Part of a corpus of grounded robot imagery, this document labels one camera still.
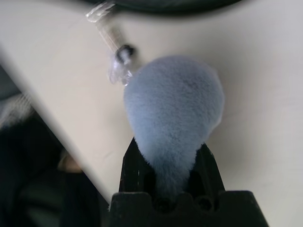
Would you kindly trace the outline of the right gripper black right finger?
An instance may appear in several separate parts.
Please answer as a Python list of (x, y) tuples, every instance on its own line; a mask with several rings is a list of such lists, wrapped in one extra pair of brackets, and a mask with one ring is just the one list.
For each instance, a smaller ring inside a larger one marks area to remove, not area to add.
[(195, 164), (190, 172), (189, 192), (225, 191), (215, 158), (206, 144), (196, 153)]

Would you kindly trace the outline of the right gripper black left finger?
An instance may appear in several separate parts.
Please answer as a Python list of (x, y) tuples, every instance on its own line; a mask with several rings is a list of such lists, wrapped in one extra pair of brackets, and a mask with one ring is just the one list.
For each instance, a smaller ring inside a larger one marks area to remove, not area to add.
[(141, 155), (133, 139), (124, 155), (120, 192), (155, 192), (155, 173)]

